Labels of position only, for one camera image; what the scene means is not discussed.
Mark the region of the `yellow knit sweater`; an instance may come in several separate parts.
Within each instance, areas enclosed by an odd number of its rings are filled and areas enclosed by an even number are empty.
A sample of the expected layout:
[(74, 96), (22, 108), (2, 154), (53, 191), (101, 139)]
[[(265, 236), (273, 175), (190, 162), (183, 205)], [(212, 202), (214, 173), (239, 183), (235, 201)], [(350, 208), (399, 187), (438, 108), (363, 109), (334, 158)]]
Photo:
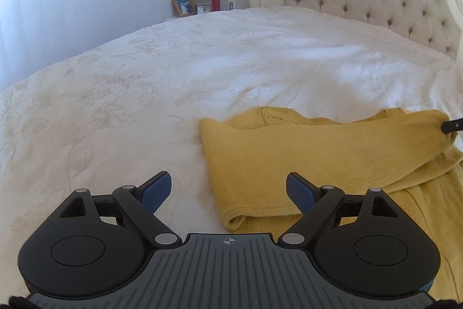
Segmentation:
[(440, 111), (384, 109), (338, 123), (289, 108), (257, 107), (199, 123), (216, 206), (233, 233), (281, 235), (301, 214), (286, 194), (299, 173), (360, 195), (385, 191), (436, 243), (436, 299), (462, 299), (462, 152)]

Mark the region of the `white floral bedspread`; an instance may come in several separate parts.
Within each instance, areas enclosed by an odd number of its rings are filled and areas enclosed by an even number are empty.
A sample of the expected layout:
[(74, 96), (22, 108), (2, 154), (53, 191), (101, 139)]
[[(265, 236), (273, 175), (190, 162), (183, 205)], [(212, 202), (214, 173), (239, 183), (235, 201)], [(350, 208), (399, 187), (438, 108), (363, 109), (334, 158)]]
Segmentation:
[(179, 235), (221, 232), (199, 121), (265, 106), (460, 118), (462, 70), (387, 28), (296, 7), (169, 20), (42, 69), (1, 92), (1, 299), (27, 294), (18, 252), (80, 187), (107, 194), (165, 170), (160, 218)]

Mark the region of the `small alarm clock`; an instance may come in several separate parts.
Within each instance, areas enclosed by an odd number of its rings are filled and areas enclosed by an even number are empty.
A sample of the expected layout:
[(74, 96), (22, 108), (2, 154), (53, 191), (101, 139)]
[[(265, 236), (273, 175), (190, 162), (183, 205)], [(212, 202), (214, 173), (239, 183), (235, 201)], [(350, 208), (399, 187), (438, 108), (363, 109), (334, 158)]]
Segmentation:
[(197, 15), (208, 13), (208, 12), (212, 12), (212, 6), (211, 5), (199, 4), (199, 5), (196, 6), (196, 14)]

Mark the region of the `red tumbler bottle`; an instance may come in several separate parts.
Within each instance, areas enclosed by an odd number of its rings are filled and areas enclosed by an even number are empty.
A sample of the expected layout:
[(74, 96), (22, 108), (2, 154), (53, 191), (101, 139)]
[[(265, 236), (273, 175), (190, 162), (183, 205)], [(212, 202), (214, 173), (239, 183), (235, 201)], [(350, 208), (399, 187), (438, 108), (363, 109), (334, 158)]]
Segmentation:
[(221, 0), (211, 0), (211, 11), (216, 12), (221, 10)]

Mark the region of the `wooden picture frame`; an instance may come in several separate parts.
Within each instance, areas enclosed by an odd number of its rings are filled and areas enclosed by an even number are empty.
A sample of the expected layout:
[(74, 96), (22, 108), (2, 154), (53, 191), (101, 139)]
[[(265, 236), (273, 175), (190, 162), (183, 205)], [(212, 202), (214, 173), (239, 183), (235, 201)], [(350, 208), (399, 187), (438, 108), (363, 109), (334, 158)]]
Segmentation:
[(172, 0), (176, 17), (189, 17), (195, 15), (195, 7), (192, 0)]

